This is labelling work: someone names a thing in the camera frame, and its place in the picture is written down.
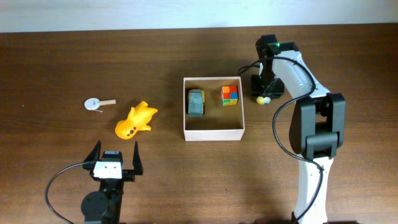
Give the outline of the yellow grey ball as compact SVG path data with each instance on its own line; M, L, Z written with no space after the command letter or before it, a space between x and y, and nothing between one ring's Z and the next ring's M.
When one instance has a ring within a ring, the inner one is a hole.
M266 97L258 96L256 98L256 102L259 105L267 105L267 104L269 104L271 102L271 98L268 97L268 96L266 96Z

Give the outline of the pink cardboard box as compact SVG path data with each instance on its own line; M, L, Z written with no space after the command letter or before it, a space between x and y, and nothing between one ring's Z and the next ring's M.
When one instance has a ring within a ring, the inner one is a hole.
M221 89L236 86L238 102L223 106ZM188 92L205 92L205 114L188 114ZM245 131L244 105L240 77L193 77L183 79L183 133L186 141L239 141Z

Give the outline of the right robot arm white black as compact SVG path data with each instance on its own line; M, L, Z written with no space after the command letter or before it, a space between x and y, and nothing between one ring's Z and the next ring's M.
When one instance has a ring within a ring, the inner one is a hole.
M279 42L274 34L256 42L259 74L251 78L251 91L260 105L278 99L287 91L291 100L275 112L273 135L280 112L294 106L289 141L282 150L298 160L298 198L292 223L326 223L328 176L345 135L346 101L331 93L311 73L294 42Z

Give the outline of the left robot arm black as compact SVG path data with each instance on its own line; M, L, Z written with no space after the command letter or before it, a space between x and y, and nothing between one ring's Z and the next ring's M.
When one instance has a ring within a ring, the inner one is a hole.
M134 143L132 169L123 169L122 152L101 152L100 141L83 162L83 168L90 172L90 177L99 182L99 190L89 193L82 200L84 222L119 223L124 183L134 182L137 175L144 173L138 143Z

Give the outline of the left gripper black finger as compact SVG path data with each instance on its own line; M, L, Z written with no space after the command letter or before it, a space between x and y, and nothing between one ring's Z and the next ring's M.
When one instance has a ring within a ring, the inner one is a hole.
M87 155L84 162L94 162L100 159L101 141L98 140L93 150Z
M134 143L134 154L133 154L132 164L134 168L134 175L143 175L144 169L141 157L139 155L139 146L137 141Z

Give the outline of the colourful puzzle cube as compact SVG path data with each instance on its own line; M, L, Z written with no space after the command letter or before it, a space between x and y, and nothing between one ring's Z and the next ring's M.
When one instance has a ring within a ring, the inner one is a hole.
M238 104L239 94L237 86L223 86L221 88L221 99L223 106Z

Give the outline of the grey yellow toy car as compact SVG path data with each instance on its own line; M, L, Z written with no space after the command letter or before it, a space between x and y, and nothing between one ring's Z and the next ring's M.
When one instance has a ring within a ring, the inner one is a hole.
M205 113L205 92L192 89L188 92L188 115L202 117Z

